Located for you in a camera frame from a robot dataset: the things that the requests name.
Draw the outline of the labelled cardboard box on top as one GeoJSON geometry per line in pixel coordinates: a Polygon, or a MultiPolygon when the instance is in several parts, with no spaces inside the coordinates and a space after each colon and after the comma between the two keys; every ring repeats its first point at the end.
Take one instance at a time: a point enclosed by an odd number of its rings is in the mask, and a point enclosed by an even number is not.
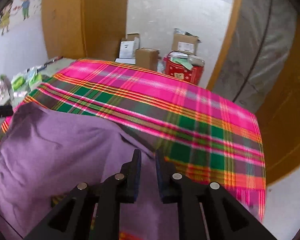
{"type": "Polygon", "coordinates": [[[172,51],[185,53],[187,55],[196,55],[200,39],[198,36],[192,35],[179,28],[174,29],[172,51]]]}

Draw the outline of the green tissue pack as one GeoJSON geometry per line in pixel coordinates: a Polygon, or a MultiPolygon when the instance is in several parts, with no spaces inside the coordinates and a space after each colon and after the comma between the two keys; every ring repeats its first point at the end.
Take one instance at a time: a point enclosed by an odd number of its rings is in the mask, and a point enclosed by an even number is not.
{"type": "Polygon", "coordinates": [[[14,91],[17,91],[20,87],[24,85],[26,82],[26,79],[24,77],[24,74],[19,73],[16,76],[13,77],[11,81],[11,86],[14,91]]]}

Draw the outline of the wooden door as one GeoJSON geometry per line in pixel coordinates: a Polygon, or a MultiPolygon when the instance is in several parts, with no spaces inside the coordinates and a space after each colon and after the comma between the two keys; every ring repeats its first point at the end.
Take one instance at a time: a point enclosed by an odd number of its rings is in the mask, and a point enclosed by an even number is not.
{"type": "Polygon", "coordinates": [[[256,116],[271,185],[300,167],[300,18],[283,70],[256,116]]]}

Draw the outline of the wooden wardrobe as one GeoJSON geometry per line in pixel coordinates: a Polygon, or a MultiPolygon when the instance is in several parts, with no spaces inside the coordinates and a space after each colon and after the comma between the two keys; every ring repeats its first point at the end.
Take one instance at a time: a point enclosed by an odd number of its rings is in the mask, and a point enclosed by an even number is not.
{"type": "Polygon", "coordinates": [[[49,58],[114,61],[126,35],[128,0],[42,0],[49,58]]]}

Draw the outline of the grey mattress in plastic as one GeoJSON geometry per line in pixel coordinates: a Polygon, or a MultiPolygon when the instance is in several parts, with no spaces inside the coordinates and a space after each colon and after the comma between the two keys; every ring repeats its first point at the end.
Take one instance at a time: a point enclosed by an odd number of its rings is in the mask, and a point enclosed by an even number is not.
{"type": "Polygon", "coordinates": [[[296,20],[289,0],[242,0],[213,92],[256,113],[283,70],[296,20]]]}

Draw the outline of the pink green plaid bedsheet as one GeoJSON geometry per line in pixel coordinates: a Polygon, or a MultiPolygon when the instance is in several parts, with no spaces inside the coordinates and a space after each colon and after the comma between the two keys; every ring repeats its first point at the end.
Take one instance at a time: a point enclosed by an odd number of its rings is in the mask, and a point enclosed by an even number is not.
{"type": "MultiPolygon", "coordinates": [[[[43,81],[18,109],[52,111],[117,124],[147,149],[162,152],[195,182],[216,181],[263,219],[266,171],[256,116],[190,83],[128,65],[78,60],[43,81]]],[[[0,143],[13,117],[0,132],[0,143]]]]}

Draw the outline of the cartoon wall sticker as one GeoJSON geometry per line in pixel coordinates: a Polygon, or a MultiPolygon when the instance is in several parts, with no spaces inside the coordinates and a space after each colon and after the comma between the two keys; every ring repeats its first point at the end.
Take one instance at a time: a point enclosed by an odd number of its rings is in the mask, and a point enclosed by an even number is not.
{"type": "Polygon", "coordinates": [[[0,39],[42,10],[42,0],[8,0],[0,11],[0,39]]]}

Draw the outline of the purple garment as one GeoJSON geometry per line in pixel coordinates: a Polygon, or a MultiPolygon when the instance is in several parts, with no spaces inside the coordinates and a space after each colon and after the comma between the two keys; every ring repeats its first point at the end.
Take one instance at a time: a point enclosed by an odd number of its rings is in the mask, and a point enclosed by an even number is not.
{"type": "Polygon", "coordinates": [[[26,236],[49,213],[51,197],[103,182],[136,148],[139,194],[121,206],[120,229],[139,239],[178,239],[177,207],[160,201],[152,151],[111,121],[35,103],[18,109],[0,143],[0,231],[6,239],[26,236]]]}

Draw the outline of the red gift box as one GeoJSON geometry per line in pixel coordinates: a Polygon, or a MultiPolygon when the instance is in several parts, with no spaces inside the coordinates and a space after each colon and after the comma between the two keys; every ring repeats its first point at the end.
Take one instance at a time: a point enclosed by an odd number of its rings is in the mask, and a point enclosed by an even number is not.
{"type": "Polygon", "coordinates": [[[167,54],[164,59],[165,74],[179,80],[186,81],[193,85],[198,85],[204,72],[205,62],[197,66],[188,61],[188,56],[173,57],[172,52],[167,54]]]}

